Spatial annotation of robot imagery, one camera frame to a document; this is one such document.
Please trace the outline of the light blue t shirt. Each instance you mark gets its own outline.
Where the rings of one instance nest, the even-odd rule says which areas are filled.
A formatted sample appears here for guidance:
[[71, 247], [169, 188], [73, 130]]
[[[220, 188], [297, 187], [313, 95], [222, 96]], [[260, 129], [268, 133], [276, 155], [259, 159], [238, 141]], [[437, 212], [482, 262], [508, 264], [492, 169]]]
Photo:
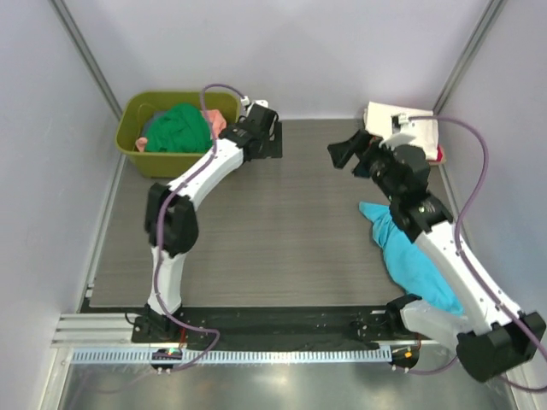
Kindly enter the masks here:
[[438, 309], [462, 316], [464, 309], [454, 291], [432, 261], [399, 230], [390, 209], [371, 202], [360, 202], [358, 209], [372, 224], [373, 240], [382, 250], [393, 282]]

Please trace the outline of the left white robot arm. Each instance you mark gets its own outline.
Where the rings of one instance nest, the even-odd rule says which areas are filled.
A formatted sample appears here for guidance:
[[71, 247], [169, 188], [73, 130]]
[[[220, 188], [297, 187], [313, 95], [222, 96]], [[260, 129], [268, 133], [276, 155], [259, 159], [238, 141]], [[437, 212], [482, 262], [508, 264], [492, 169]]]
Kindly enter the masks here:
[[213, 147], [168, 184], [150, 187], [144, 229], [149, 236], [153, 273], [148, 315], [151, 330], [165, 342], [181, 331], [175, 314], [182, 307], [181, 279], [186, 256], [197, 242], [197, 211], [206, 196], [246, 162], [282, 156], [282, 124], [265, 100], [255, 100], [246, 115], [220, 132]]

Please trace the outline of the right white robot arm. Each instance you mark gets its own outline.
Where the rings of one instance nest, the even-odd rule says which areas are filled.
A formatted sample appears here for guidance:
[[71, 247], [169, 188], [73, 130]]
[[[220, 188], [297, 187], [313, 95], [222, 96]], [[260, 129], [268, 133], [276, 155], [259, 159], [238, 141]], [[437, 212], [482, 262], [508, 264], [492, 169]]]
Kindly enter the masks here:
[[386, 306], [387, 331], [397, 338], [420, 333], [440, 343], [469, 376], [484, 383], [530, 361], [546, 323], [513, 302], [474, 257], [448, 208], [429, 191], [429, 164], [411, 140], [404, 133], [383, 139], [358, 131], [327, 150], [337, 169], [357, 158], [353, 175], [380, 188], [395, 225], [432, 261], [464, 310], [454, 315], [421, 296], [402, 296]]

